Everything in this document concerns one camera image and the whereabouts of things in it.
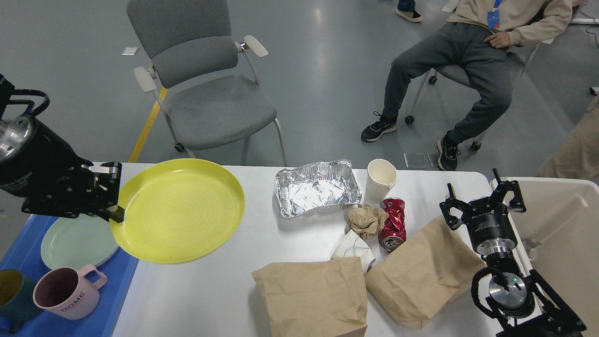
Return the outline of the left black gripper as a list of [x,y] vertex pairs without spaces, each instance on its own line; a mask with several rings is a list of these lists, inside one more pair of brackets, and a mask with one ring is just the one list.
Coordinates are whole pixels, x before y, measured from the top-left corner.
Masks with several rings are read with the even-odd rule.
[[121,162],[91,162],[30,115],[1,122],[0,187],[24,198],[24,213],[124,221]]

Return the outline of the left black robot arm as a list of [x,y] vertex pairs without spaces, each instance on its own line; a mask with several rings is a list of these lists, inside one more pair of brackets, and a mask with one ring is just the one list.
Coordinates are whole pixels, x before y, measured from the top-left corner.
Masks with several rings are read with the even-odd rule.
[[23,198],[29,214],[74,219],[81,214],[121,223],[118,205],[122,164],[94,164],[78,156],[38,115],[49,106],[46,93],[17,89],[5,77],[0,82],[0,109],[24,105],[24,112],[1,120],[0,187]]

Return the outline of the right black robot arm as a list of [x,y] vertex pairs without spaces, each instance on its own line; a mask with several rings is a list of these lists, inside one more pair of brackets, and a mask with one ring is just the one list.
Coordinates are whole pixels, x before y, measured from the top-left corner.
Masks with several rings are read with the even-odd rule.
[[536,270],[522,273],[513,250],[518,245],[509,212],[525,212],[517,181],[503,181],[493,170],[492,194],[465,202],[448,183],[440,203],[451,230],[466,226],[473,251],[485,262],[471,282],[471,298],[485,315],[498,320],[499,337],[580,337],[586,324]]

